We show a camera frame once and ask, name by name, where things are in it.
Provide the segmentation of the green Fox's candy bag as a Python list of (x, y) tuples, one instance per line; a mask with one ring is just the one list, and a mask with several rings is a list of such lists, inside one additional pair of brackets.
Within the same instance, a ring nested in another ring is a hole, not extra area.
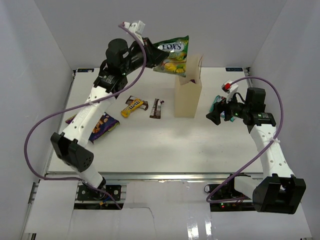
[(159, 41), (154, 46), (159, 50), (169, 53), (167, 58), (153, 68), (155, 72), (186, 77), (189, 48), (188, 35)]

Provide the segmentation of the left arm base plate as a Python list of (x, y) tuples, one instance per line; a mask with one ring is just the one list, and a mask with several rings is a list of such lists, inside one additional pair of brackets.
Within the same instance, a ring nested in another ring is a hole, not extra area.
[(113, 202), (110, 196), (115, 201), (121, 200), (122, 186), (121, 185), (106, 185), (104, 190), (107, 194), (96, 191), (85, 184), (80, 184), (77, 189), (75, 197), (76, 202), (81, 204), (99, 204), (100, 202), (107, 203)]

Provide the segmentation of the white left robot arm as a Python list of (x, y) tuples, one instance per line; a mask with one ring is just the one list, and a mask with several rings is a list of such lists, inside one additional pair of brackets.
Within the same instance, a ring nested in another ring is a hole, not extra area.
[(146, 37), (130, 46), (124, 39), (116, 38), (109, 42), (105, 55), (86, 100), (87, 105), (61, 133), (53, 133), (50, 138), (57, 157), (90, 185), (88, 193), (96, 200), (105, 196), (106, 181), (93, 165), (94, 154), (86, 149), (89, 137), (103, 113), (115, 102), (115, 93), (127, 85), (128, 74), (141, 66), (156, 67), (169, 53), (158, 49)]

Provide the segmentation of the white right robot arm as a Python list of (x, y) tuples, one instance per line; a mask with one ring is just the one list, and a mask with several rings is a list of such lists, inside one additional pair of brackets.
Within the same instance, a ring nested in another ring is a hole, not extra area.
[(253, 139), (263, 171), (261, 181), (239, 172), (213, 194), (225, 192), (230, 201), (250, 199), (257, 212), (296, 213), (306, 190), (304, 179), (297, 178), (289, 167), (276, 136), (279, 127), (271, 113), (265, 111), (266, 92), (262, 88), (249, 87), (244, 102), (236, 95), (216, 102), (206, 118), (219, 125), (231, 118), (242, 119)]

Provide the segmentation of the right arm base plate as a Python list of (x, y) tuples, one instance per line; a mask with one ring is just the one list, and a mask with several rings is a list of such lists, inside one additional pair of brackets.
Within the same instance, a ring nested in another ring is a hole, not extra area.
[(234, 189), (235, 178), (220, 188), (211, 198), (210, 212), (252, 212), (255, 211), (252, 200)]

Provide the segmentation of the teal Fox's candy bag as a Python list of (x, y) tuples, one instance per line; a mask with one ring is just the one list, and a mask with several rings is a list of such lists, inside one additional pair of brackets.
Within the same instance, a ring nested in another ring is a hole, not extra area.
[[(224, 99), (226, 99), (224, 96), (217, 95), (217, 96), (215, 97), (215, 99), (214, 99), (214, 101), (213, 101), (210, 109), (209, 109), (209, 112), (211, 113), (211, 112), (214, 110), (214, 105), (215, 105), (215, 103), (221, 102), (221, 101), (224, 100)], [(222, 111), (222, 112), (220, 113), (220, 117), (223, 118), (223, 119), (225, 118), (225, 112), (224, 112), (224, 111)]]

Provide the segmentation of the dark purple nut snack bag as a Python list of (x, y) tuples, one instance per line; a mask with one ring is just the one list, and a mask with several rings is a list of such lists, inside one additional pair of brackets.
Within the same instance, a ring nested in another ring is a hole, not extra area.
[(118, 125), (120, 125), (120, 122), (117, 119), (104, 112), (93, 128), (86, 142), (91, 142), (92, 144), (94, 144), (94, 141), (112, 131)]

